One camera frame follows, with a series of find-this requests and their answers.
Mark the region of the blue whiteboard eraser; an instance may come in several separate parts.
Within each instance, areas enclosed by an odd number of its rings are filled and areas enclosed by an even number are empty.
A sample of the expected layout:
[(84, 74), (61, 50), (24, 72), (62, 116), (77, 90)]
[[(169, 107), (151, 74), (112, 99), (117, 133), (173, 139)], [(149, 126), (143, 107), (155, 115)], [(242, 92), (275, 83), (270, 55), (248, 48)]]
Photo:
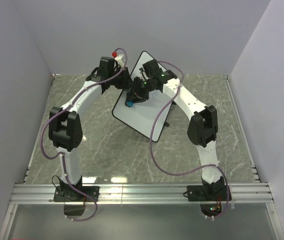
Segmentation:
[(132, 101), (127, 101), (126, 102), (126, 106), (127, 107), (132, 107), (133, 106), (133, 102)]

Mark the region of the white whiteboard black frame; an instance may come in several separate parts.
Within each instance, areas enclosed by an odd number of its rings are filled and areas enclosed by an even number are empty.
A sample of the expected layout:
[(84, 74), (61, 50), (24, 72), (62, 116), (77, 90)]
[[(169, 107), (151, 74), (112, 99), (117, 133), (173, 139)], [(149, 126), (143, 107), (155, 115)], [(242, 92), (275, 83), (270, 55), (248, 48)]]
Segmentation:
[[(153, 60), (154, 57), (147, 51), (142, 51), (139, 55), (134, 68), (131, 71), (130, 77), (133, 80), (135, 77), (142, 78), (140, 68), (143, 64)], [(149, 93), (149, 99), (142, 103), (135, 103), (132, 107), (125, 106), (125, 99), (128, 91), (122, 90), (113, 109), (112, 116), (124, 123), (128, 127), (139, 132), (143, 136), (150, 139), (150, 134), (154, 120), (159, 111), (165, 106), (165, 104), (171, 99), (166, 94), (159, 90), (154, 90)], [(171, 105), (167, 106), (158, 118), (153, 130), (152, 141), (158, 142), (164, 126), (168, 126), (167, 117), (170, 111)]]

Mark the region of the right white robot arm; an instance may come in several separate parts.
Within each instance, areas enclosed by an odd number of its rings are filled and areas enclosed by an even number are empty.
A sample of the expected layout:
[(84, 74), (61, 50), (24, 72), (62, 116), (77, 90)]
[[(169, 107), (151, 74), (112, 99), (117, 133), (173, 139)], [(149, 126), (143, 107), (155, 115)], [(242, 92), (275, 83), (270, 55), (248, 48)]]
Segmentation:
[(127, 93), (125, 105), (148, 101), (150, 92), (158, 90), (169, 97), (166, 107), (176, 104), (189, 120), (187, 136), (197, 148), (202, 170), (202, 193), (208, 200), (214, 200), (225, 187), (226, 177), (219, 168), (216, 139), (218, 133), (218, 113), (213, 105), (199, 101), (183, 85), (185, 75), (177, 76), (171, 70), (163, 70), (161, 61), (152, 59), (142, 65), (142, 78), (135, 77), (133, 86)]

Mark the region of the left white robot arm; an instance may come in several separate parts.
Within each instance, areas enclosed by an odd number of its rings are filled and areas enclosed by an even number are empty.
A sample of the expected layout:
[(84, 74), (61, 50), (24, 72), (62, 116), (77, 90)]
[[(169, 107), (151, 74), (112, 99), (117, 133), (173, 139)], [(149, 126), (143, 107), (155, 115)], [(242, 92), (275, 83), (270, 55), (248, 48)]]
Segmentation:
[(83, 188), (78, 185), (82, 179), (79, 168), (77, 147), (83, 139), (81, 115), (109, 87), (128, 89), (131, 78), (125, 66), (125, 55), (113, 53), (113, 57), (103, 56), (81, 89), (61, 107), (53, 107), (49, 113), (48, 137), (52, 141), (60, 158), (61, 180), (70, 184), (65, 195), (71, 201), (78, 201), (83, 196)]

